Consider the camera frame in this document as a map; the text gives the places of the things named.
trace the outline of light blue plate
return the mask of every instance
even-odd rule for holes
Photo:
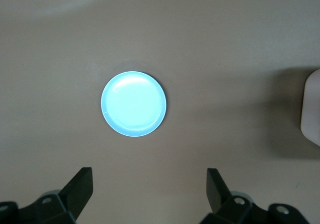
[[[112,129],[131,137],[144,136],[159,127],[167,102],[160,84],[137,71],[121,73],[105,86],[101,97],[103,116]]]

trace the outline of silver bolt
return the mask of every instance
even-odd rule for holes
[[[236,197],[234,200],[239,205],[244,205],[245,204],[245,201],[240,197]]]
[[[7,206],[7,205],[0,206],[0,211],[4,211],[4,210],[7,210],[7,209],[8,209],[8,206]]]
[[[50,197],[45,198],[45,199],[42,200],[42,204],[49,203],[50,201],[52,201],[52,199]]]
[[[283,205],[278,205],[276,207],[277,211],[279,211],[282,214],[288,215],[289,214],[289,210],[287,208],[285,208]]]

